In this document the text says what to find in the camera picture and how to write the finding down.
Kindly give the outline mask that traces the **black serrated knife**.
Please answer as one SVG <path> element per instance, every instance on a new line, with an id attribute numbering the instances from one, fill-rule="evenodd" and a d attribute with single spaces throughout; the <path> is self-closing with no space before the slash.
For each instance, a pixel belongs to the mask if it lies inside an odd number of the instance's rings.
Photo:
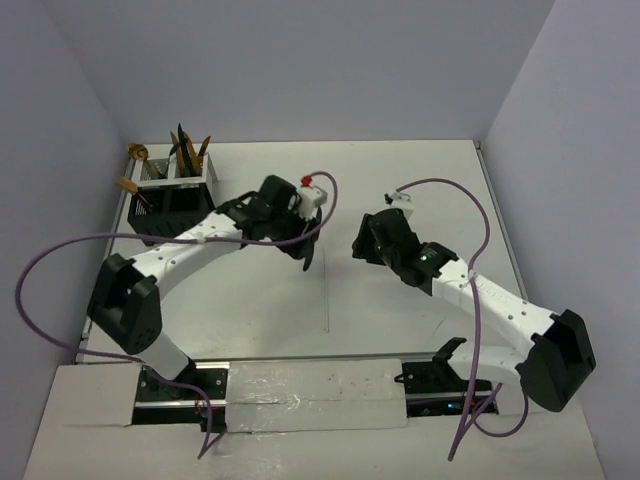
<path id="1" fill-rule="evenodd" d="M 181 158 L 181 175 L 194 177 L 197 175 L 197 166 L 194 164 L 194 160 L 191 155 L 190 149 L 190 137 L 184 131 L 181 125 L 178 125 L 178 140 L 179 140 L 179 152 Z"/>

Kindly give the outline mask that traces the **gold knife green handle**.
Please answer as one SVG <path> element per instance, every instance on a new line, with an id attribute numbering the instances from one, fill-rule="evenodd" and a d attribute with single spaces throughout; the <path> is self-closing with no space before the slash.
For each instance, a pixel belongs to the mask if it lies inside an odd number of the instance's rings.
<path id="1" fill-rule="evenodd" d="M 179 177 L 182 177 L 185 164 L 182 157 L 181 144 L 178 139 L 178 136 L 173 131 L 170 132 L 170 136 L 172 140 L 172 148 L 170 150 L 170 155 L 176 157 L 176 175 Z"/>

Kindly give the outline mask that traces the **gold fork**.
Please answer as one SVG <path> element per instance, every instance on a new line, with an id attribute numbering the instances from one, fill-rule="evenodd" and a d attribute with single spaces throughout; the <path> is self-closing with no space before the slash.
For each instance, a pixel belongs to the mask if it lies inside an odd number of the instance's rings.
<path id="1" fill-rule="evenodd" d="M 133 182 L 131 179 L 125 176 L 119 176 L 116 178 L 115 183 L 124 191 L 129 193 L 138 203 L 142 205 L 142 207 L 150 212 L 152 210 L 151 204 L 148 200 L 142 195 L 141 190 L 138 185 Z"/>

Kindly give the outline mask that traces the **gold spoon green handle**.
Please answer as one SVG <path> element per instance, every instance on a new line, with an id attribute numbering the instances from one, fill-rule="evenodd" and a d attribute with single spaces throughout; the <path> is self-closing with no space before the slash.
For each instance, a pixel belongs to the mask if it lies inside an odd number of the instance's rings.
<path id="1" fill-rule="evenodd" d="M 127 152 L 131 159 L 142 163 L 143 169 L 151 179 L 161 178 L 161 172 L 149 161 L 148 149 L 143 144 L 129 143 Z"/>

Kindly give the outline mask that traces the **gold knife black handle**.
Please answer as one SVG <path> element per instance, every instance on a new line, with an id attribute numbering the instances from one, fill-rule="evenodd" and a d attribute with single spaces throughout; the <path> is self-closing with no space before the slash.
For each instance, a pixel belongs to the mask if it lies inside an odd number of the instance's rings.
<path id="1" fill-rule="evenodd" d="M 199 167 L 198 164 L 197 153 L 193 146 L 193 142 L 186 132 L 182 133 L 181 139 L 183 143 L 182 156 L 185 166 L 189 171 L 189 175 L 199 176 L 201 174 L 201 167 Z"/>

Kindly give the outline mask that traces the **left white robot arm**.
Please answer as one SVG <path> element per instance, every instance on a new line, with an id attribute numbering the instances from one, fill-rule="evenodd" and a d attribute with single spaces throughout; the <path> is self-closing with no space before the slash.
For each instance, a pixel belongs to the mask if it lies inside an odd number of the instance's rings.
<path id="1" fill-rule="evenodd" d="M 214 260 L 260 241 L 274 242 L 291 258 L 311 263 L 326 201 L 326 192 L 309 177 L 294 186 L 270 175 L 259 190 L 223 203 L 175 242 L 129 259 L 108 257 L 88 316 L 127 355 L 159 374 L 165 392 L 184 398 L 194 390 L 196 366 L 163 331 L 163 298 Z"/>

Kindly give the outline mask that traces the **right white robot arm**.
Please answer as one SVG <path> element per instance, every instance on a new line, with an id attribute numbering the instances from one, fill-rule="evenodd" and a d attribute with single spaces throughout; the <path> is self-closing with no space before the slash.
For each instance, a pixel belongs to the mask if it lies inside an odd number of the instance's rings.
<path id="1" fill-rule="evenodd" d="M 480 353 L 480 378 L 517 383 L 545 410 L 562 411 L 596 368 L 580 315 L 536 306 L 471 273 L 452 250 L 420 241 L 398 208 L 364 215 L 352 251 L 356 259 L 388 267 L 404 284 L 478 314 L 509 344 Z"/>

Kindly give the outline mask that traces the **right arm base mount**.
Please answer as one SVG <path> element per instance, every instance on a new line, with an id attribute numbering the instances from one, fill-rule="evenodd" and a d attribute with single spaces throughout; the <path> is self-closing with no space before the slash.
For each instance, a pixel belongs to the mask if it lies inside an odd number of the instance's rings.
<path id="1" fill-rule="evenodd" d="M 460 416 L 468 381 L 443 362 L 402 361 L 394 382 L 404 388 L 409 418 Z"/>

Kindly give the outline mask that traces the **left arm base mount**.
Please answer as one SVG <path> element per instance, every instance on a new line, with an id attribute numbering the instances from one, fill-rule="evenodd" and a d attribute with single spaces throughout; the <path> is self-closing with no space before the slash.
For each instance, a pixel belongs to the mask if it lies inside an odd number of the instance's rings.
<path id="1" fill-rule="evenodd" d="M 191 384 L 207 394 L 212 405 L 212 432 L 226 430 L 226 391 L 229 366 L 222 363 L 200 363 Z M 133 425 L 198 425 L 207 427 L 206 402 L 192 390 L 168 386 L 142 369 L 131 417 Z"/>

